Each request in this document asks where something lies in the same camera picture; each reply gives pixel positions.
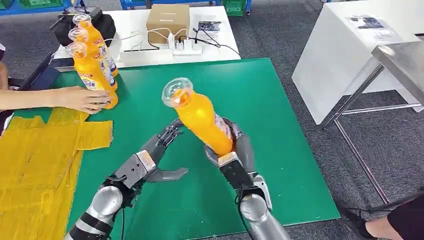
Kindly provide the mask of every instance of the clear bottle cap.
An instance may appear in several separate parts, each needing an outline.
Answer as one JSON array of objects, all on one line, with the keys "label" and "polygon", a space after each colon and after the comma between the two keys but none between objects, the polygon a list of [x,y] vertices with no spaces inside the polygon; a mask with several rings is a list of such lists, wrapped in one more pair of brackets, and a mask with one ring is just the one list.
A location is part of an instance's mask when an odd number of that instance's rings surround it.
[{"label": "clear bottle cap", "polygon": [[83,42],[74,41],[66,47],[66,51],[73,58],[84,58],[87,55],[87,45]]},{"label": "clear bottle cap", "polygon": [[76,27],[71,29],[67,36],[74,42],[85,43],[89,39],[89,32],[82,27]]},{"label": "clear bottle cap", "polygon": [[72,18],[72,22],[78,27],[88,27],[92,24],[92,18],[87,13],[78,13]]},{"label": "clear bottle cap", "polygon": [[184,106],[193,94],[193,83],[186,77],[178,77],[166,84],[162,91],[163,103],[171,108]]}]

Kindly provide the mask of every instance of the cardboard box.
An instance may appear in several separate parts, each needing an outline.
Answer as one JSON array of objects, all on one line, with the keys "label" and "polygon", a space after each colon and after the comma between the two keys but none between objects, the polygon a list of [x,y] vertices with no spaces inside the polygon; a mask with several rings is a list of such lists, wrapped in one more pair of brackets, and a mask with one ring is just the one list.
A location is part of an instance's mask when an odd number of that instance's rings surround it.
[{"label": "cardboard box", "polygon": [[[172,34],[176,34],[181,29],[190,29],[190,6],[184,4],[154,4],[146,22],[147,30],[167,28]],[[170,32],[167,29],[156,30],[163,36],[168,37]],[[149,32],[148,39],[152,44],[165,44],[167,39],[157,34]],[[175,36],[177,40],[180,36],[185,36],[186,31],[182,30]]]}]

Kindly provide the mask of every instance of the robotic hand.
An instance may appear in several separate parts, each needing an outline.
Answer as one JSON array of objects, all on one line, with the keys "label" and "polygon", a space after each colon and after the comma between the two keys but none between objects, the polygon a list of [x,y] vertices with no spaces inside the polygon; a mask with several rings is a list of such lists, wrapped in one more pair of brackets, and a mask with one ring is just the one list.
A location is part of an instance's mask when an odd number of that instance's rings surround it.
[{"label": "robotic hand", "polygon": [[253,240],[291,240],[281,223],[271,214],[272,204],[267,183],[255,170],[255,156],[250,138],[239,126],[223,118],[231,128],[232,152],[218,157],[208,146],[204,146],[207,158],[222,172],[237,193],[237,207],[243,224],[245,217],[250,225],[247,229]]},{"label": "robotic hand", "polygon": [[165,171],[158,168],[168,145],[181,133],[183,126],[175,119],[147,141],[141,150],[132,156],[100,185],[90,207],[76,221],[64,237],[65,240],[106,240],[114,226],[115,217],[126,207],[132,207],[143,184],[179,180],[188,172],[187,168]]}]

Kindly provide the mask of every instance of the green table surface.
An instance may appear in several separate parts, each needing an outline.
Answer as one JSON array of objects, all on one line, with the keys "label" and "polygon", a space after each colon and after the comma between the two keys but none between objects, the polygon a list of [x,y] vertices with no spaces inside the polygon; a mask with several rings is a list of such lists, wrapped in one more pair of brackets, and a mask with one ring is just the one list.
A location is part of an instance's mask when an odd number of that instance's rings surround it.
[{"label": "green table surface", "polygon": [[[264,176],[273,215],[284,225],[339,218],[333,199],[268,58],[120,68],[118,105],[88,121],[113,120],[109,148],[84,152],[68,229],[90,205],[106,176],[177,117],[161,100],[165,84],[189,78],[208,96],[216,113],[236,121],[251,137],[256,168]],[[63,72],[53,88],[81,85],[76,72]],[[20,110],[16,116],[51,109]],[[244,232],[235,191],[205,157],[202,142],[188,129],[169,146],[160,168],[189,173],[179,181],[147,183],[134,208],[125,211],[125,239],[194,239]],[[122,214],[112,239],[121,237]]]}]

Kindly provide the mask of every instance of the white desk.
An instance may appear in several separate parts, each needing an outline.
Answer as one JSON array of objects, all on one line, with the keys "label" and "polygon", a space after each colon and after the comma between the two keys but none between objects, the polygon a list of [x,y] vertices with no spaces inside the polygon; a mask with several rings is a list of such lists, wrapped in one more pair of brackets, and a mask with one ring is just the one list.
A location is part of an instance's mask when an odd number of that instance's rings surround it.
[{"label": "white desk", "polygon": [[[371,55],[377,42],[364,38],[346,17],[378,16],[398,35],[397,39],[386,44],[415,42],[420,40],[415,34],[424,33],[423,10],[422,0],[324,4],[292,75],[316,124],[323,121],[342,96],[352,94],[378,64]],[[397,90],[410,104],[418,102],[387,70],[364,93],[387,90]]]},{"label": "white desk", "polygon": [[[173,56],[172,52],[167,49],[165,44],[153,44],[160,47],[160,50],[130,51],[132,47],[139,44],[142,39],[141,49],[152,48],[147,41],[148,35],[146,29],[146,21],[150,9],[105,11],[104,13],[111,15],[115,22],[116,34],[114,39],[122,39],[137,33],[142,33],[141,35],[129,39],[112,41],[109,46],[109,52],[116,61],[118,68],[240,59],[237,53],[227,47],[218,48],[204,43],[200,43],[203,46],[201,55]],[[214,33],[212,37],[219,44],[227,45],[235,51],[239,51],[223,6],[190,7],[190,30],[188,32],[190,37],[195,37],[196,33],[193,31],[193,28],[198,28],[199,21],[221,21],[220,31]],[[199,32],[197,37],[208,41],[208,37],[203,32]],[[60,46],[54,58],[69,58],[69,55],[66,53],[65,48]]]}]

